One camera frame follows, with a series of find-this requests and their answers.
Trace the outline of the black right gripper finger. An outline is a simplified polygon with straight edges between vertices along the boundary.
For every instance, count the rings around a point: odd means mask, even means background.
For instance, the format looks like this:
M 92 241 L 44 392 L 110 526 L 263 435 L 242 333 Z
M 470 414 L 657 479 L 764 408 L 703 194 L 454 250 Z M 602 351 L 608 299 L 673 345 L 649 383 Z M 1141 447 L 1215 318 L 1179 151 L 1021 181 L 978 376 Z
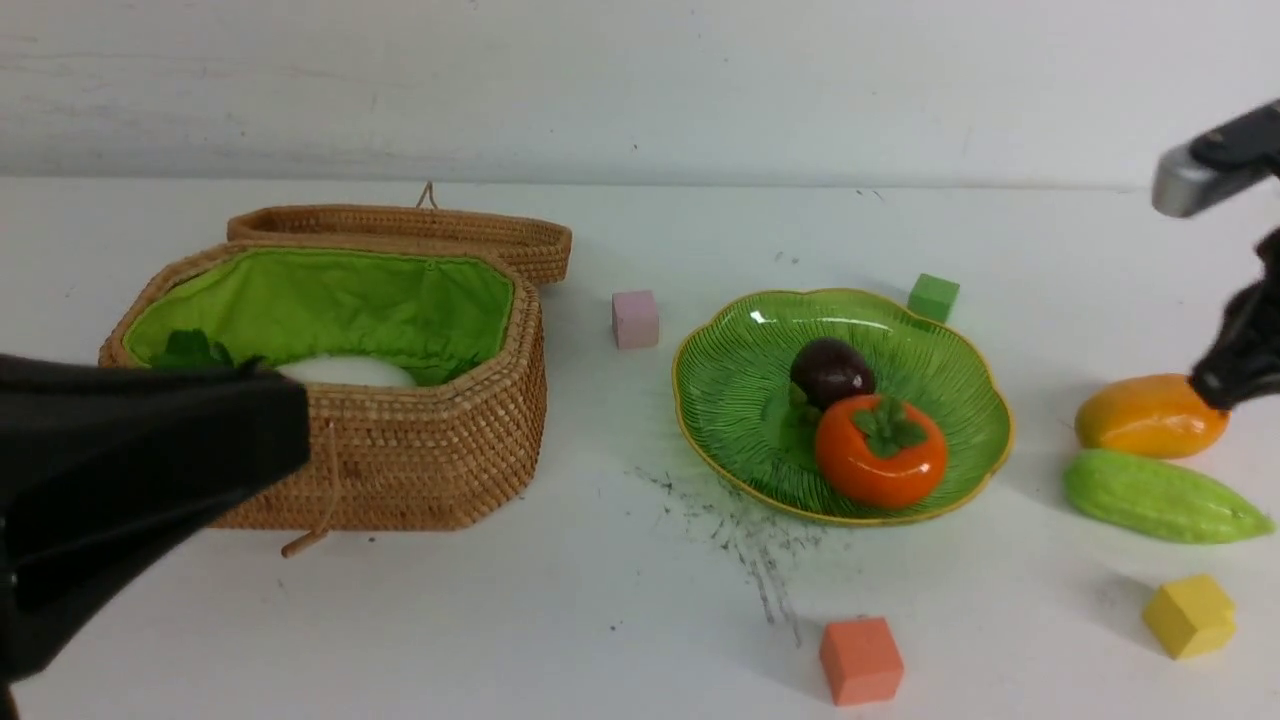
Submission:
M 1277 338 L 1236 334 L 1219 338 L 1196 363 L 1190 388 L 1211 409 L 1231 413 L 1242 404 L 1279 393 Z

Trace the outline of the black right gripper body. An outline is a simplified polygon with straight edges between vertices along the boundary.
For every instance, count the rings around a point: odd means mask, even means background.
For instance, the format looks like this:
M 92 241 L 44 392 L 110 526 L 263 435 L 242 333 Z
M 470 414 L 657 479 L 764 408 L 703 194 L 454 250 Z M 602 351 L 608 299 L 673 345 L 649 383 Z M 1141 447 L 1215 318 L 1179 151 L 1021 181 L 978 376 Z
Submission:
M 1240 351 L 1277 348 L 1279 338 L 1279 228 L 1254 249 L 1263 274 L 1239 291 L 1225 310 L 1225 340 Z

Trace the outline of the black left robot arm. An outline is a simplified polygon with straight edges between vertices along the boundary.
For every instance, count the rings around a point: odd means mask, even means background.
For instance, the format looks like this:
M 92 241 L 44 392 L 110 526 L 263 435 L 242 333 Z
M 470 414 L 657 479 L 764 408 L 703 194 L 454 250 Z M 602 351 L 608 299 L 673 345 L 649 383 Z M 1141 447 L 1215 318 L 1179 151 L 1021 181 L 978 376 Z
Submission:
M 1 368 L 3 716 L 12 688 L 169 551 L 300 470 L 306 388 L 252 360 Z

